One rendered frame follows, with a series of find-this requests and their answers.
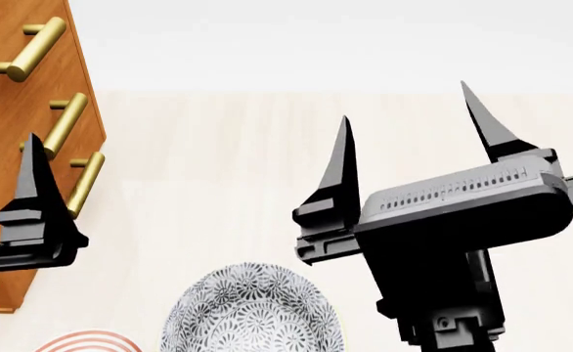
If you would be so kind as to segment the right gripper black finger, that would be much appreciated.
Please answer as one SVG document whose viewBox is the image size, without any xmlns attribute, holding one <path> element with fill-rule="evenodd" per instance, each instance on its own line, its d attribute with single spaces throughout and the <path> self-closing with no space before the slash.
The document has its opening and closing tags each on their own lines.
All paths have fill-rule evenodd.
<svg viewBox="0 0 573 352">
<path fill-rule="evenodd" d="M 492 163 L 512 159 L 513 157 L 542 156 L 537 146 L 516 137 L 515 134 L 494 117 L 465 81 L 461 81 L 461 86 L 471 121 L 483 149 Z"/>
<path fill-rule="evenodd" d="M 343 116 L 319 187 L 292 211 L 292 219 L 308 240 L 351 231 L 360 213 L 355 142 L 350 121 Z"/>
</svg>

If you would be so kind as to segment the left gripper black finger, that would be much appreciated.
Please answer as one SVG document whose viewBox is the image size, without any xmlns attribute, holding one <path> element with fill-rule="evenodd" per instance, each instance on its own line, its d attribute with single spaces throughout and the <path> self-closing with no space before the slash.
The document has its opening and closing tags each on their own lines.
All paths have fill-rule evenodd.
<svg viewBox="0 0 573 352">
<path fill-rule="evenodd" d="M 4 245 L 70 245 L 85 248 L 89 239 L 71 219 L 56 184 L 44 147 L 29 134 L 14 198 L 0 210 Z"/>
</svg>

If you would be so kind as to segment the wooden drawer cabinet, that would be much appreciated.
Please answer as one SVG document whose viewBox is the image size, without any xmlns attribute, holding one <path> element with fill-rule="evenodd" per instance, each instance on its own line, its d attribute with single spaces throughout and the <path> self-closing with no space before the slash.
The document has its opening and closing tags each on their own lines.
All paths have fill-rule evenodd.
<svg viewBox="0 0 573 352">
<path fill-rule="evenodd" d="M 88 99 L 61 151 L 50 160 L 65 202 L 82 172 L 70 161 L 99 152 L 106 139 L 68 0 L 0 0 L 0 62 L 12 61 L 33 38 L 23 34 L 23 25 L 43 24 L 51 17 L 64 20 L 66 31 L 26 81 L 0 74 L 0 209 L 14 196 L 22 144 L 29 134 L 43 142 L 63 112 L 51 110 L 49 102 L 68 101 L 75 93 Z"/>
</svg>

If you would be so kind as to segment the white plate with red rings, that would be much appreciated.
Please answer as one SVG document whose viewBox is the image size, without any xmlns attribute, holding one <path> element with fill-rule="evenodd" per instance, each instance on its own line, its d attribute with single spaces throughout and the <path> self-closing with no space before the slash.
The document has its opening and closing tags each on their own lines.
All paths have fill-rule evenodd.
<svg viewBox="0 0 573 352">
<path fill-rule="evenodd" d="M 33 352 L 143 352 L 132 339 L 108 330 L 80 330 L 46 342 Z"/>
</svg>

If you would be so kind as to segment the grey floral patterned plate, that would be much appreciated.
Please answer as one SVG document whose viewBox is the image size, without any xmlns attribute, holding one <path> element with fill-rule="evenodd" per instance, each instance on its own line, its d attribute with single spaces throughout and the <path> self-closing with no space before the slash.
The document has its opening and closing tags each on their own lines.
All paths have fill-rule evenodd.
<svg viewBox="0 0 573 352">
<path fill-rule="evenodd" d="M 330 302 L 283 266 L 240 263 L 190 286 L 170 310 L 159 352 L 346 352 Z"/>
</svg>

